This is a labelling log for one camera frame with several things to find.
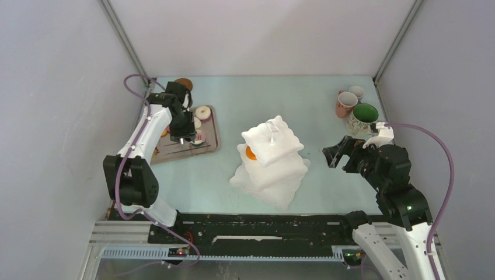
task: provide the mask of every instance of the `light blue tabletop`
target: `light blue tabletop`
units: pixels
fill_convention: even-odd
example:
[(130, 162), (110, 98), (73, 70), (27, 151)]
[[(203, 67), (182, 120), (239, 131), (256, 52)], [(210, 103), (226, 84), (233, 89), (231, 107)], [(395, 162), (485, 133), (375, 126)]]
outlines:
[[(181, 77), (159, 78), (168, 81)], [(223, 214), (345, 214), (363, 210), (380, 214), (376, 192), (358, 174), (327, 167), (322, 148), (348, 135), (345, 120), (335, 116), (339, 90), (361, 86), (364, 103), (375, 106), (383, 120), (370, 76), (188, 77), (193, 82), (193, 107), (212, 105), (221, 137), (218, 152), (152, 166), (159, 195), (184, 213)], [(287, 212), (233, 187), (229, 179), (241, 164), (240, 133), (280, 115), (304, 145), (299, 154), (311, 160), (306, 177)]]

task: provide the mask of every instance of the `mug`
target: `mug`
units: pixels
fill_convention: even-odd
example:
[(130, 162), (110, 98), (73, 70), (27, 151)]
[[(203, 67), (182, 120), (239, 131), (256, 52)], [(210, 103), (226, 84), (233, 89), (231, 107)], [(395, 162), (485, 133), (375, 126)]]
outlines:
[(337, 106), (335, 108), (335, 114), (339, 118), (345, 118), (349, 116), (354, 106), (356, 106), (358, 99), (354, 93), (340, 92), (337, 98)]
[(371, 135), (371, 123), (377, 119), (378, 110), (370, 104), (361, 103), (355, 106), (347, 120), (347, 131), (357, 137)]
[(354, 95), (356, 95), (356, 97), (359, 101), (361, 101), (361, 99), (364, 97), (364, 89), (360, 86), (350, 87), (349, 92), (354, 93)]

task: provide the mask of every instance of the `white wall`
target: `white wall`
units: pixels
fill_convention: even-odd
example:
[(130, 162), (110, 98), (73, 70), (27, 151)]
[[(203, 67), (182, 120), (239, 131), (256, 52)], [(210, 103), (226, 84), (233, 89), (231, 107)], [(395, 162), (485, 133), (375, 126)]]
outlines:
[[(392, 122), (421, 125), (455, 162), (451, 203), (438, 228), (455, 279), (493, 279), (495, 257), (495, 1), (426, 1), (380, 85)], [(448, 184), (447, 159), (421, 132), (396, 131), (412, 179), (434, 214)]]
[(0, 279), (75, 279), (109, 202), (103, 158), (137, 117), (135, 70), (96, 0), (1, 1), (0, 26)]
[(375, 75), (413, 0), (111, 1), (153, 76)]

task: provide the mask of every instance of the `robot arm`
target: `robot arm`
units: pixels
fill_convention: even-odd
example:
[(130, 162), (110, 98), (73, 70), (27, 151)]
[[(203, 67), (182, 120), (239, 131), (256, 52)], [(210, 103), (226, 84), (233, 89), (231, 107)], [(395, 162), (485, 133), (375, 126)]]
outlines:
[[(384, 279), (435, 279), (426, 253), (433, 222), (430, 209), (424, 195), (409, 183), (411, 162), (405, 148), (385, 145), (393, 139), (393, 130), (384, 124), (372, 125), (378, 136), (368, 141), (345, 136), (339, 144), (324, 148), (323, 154), (330, 168), (335, 168), (343, 155), (349, 156), (343, 170), (360, 174), (375, 189), (378, 208), (392, 224), (409, 269), (380, 240), (363, 211), (346, 215), (347, 233), (364, 249)], [(441, 279), (445, 279), (434, 246), (432, 254)]]
[(165, 92), (153, 93), (147, 101), (151, 113), (145, 112), (131, 138), (116, 156), (106, 156), (103, 170), (110, 198), (115, 200), (117, 170), (123, 156), (132, 149), (120, 176), (120, 201), (123, 205), (146, 208), (147, 213), (166, 226), (172, 226), (176, 211), (158, 197), (158, 180), (149, 164), (163, 131), (170, 128), (170, 139), (175, 142), (193, 141), (196, 135), (190, 91), (182, 84), (169, 82)]

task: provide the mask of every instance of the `baking tray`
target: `baking tray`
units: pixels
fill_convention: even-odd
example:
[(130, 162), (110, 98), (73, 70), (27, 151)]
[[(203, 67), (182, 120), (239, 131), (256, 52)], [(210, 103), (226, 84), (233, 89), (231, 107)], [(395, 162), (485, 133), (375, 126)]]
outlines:
[[(191, 143), (185, 142), (183, 145), (170, 140), (170, 134), (161, 137), (156, 144), (155, 152), (151, 157), (151, 165), (174, 160), (186, 159), (192, 156), (213, 153), (220, 149), (220, 132), (218, 130), (217, 113), (213, 106), (207, 105), (211, 109), (211, 118), (201, 123), (200, 130), (206, 132), (206, 141), (200, 147), (194, 147)], [(196, 116), (196, 108), (191, 108)]]

